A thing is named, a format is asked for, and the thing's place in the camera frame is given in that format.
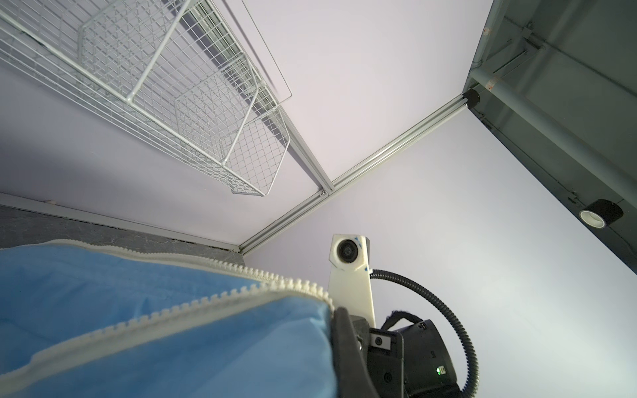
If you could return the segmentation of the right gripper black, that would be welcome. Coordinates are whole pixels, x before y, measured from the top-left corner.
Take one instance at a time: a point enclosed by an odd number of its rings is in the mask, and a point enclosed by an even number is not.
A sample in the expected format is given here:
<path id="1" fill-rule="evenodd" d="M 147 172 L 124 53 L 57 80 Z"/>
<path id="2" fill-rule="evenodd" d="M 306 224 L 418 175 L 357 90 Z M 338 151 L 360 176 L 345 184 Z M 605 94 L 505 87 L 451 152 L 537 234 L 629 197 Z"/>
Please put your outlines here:
<path id="1" fill-rule="evenodd" d="M 392 314 L 380 328 L 362 317 L 351 320 L 378 396 L 460 396 L 451 356 L 431 320 Z"/>

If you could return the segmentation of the light blue jacket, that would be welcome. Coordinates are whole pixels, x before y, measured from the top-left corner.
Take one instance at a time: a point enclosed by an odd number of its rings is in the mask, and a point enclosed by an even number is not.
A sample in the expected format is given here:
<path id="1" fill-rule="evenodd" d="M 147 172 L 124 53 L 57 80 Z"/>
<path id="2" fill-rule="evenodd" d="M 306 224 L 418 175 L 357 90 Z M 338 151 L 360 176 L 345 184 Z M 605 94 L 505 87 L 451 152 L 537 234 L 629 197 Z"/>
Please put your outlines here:
<path id="1" fill-rule="evenodd" d="M 54 240 L 1 252 L 4 397 L 335 397 L 320 286 Z"/>

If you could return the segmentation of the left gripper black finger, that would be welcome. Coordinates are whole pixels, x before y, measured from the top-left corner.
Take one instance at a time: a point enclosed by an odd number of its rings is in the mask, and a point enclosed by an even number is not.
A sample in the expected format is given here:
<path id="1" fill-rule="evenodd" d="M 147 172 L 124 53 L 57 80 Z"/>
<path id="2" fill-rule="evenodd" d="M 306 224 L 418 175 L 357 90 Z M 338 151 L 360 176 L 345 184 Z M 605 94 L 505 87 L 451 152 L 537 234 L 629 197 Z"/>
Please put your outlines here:
<path id="1" fill-rule="evenodd" d="M 331 321 L 333 369 L 338 383 L 338 397 L 378 397 L 368 372 L 370 325 L 345 307 L 336 308 Z"/>

